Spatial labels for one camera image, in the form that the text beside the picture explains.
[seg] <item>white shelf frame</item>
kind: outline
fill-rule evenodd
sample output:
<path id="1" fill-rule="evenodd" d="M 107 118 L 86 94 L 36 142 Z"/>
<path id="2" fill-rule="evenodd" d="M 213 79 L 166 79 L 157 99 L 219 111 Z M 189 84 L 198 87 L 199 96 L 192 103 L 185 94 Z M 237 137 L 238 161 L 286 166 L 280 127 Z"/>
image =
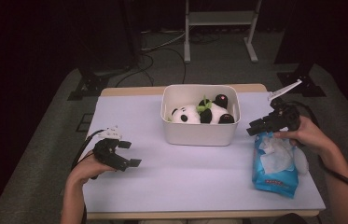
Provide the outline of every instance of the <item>white shelf frame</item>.
<path id="1" fill-rule="evenodd" d="M 261 1 L 258 0 L 253 11 L 208 11 L 190 12 L 186 0 L 186 27 L 185 27 L 185 63 L 190 63 L 190 26 L 196 25 L 250 25 L 249 34 L 244 38 L 244 43 L 252 63 L 258 62 L 258 56 L 252 46 L 252 39 L 258 22 Z"/>

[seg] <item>person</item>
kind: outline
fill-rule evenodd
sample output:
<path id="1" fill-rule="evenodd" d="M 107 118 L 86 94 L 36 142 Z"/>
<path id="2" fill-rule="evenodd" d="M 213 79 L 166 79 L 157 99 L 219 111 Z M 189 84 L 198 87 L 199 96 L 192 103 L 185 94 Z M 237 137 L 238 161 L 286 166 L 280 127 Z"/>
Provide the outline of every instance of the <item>person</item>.
<path id="1" fill-rule="evenodd" d="M 300 116 L 300 126 L 296 131 L 274 133 L 276 138 L 292 139 L 309 147 L 312 152 L 319 155 L 324 165 L 348 178 L 348 163 L 343 157 L 339 147 L 327 137 L 310 119 Z M 70 173 L 66 180 L 63 195 L 63 211 L 61 223 L 81 223 L 84 208 L 82 187 L 89 178 L 97 176 L 105 171 L 115 169 L 99 163 L 89 152 L 85 159 L 80 162 Z M 326 175 L 328 197 L 335 223 L 348 223 L 348 185 L 332 175 Z M 237 223 L 237 220 L 226 219 L 229 223 Z"/>

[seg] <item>stuffed animal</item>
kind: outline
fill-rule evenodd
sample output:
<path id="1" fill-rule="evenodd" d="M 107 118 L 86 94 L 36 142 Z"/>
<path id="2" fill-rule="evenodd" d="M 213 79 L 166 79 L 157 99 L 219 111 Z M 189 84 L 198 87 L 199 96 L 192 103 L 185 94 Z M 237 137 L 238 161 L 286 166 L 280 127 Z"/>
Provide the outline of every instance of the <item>stuffed animal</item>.
<path id="1" fill-rule="evenodd" d="M 200 115 L 197 112 L 197 107 L 195 105 L 186 105 L 174 109 L 172 112 L 172 118 L 173 123 L 201 123 Z"/>
<path id="2" fill-rule="evenodd" d="M 218 94 L 213 102 L 204 97 L 197 106 L 201 123 L 234 123 L 234 117 L 227 110 L 228 103 L 229 99 L 225 94 Z"/>

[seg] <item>blue plastic bag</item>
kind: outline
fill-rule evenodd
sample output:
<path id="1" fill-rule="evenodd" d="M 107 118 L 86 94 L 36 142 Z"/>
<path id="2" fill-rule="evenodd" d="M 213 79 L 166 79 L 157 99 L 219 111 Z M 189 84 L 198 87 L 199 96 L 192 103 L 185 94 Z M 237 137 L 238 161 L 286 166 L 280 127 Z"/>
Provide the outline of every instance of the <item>blue plastic bag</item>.
<path id="1" fill-rule="evenodd" d="M 294 149 L 288 139 L 274 138 L 272 133 L 256 135 L 252 175 L 256 189 L 294 198 L 299 184 Z"/>

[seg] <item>table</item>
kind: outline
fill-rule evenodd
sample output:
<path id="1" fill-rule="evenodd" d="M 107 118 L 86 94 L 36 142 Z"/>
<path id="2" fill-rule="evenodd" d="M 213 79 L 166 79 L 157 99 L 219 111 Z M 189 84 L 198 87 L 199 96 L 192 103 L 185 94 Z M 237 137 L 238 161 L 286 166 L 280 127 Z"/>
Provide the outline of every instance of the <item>table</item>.
<path id="1" fill-rule="evenodd" d="M 142 162 L 125 172 L 106 172 L 83 187 L 88 218 L 277 217 L 289 212 L 311 217 L 324 210 L 310 174 L 299 177 L 294 199 L 254 188 L 254 136 L 245 129 L 272 111 L 264 102 L 269 93 L 261 84 L 231 86 L 238 92 L 242 117 L 226 147 L 168 144 L 160 118 L 164 87 L 103 90 L 89 134 L 117 125 L 122 140 L 132 142 L 117 153 Z M 94 137 L 83 155 L 99 140 Z"/>
<path id="2" fill-rule="evenodd" d="M 250 25 L 249 34 L 244 38 L 244 43 L 252 63 L 258 62 L 258 56 L 252 45 L 253 34 L 256 23 L 258 22 L 258 13 L 260 11 L 261 1 L 256 3 L 253 11 L 201 11 L 190 12 L 188 0 L 186 0 L 186 18 L 185 18 L 185 43 L 184 59 L 185 63 L 190 63 L 190 42 L 189 31 L 193 25 Z"/>

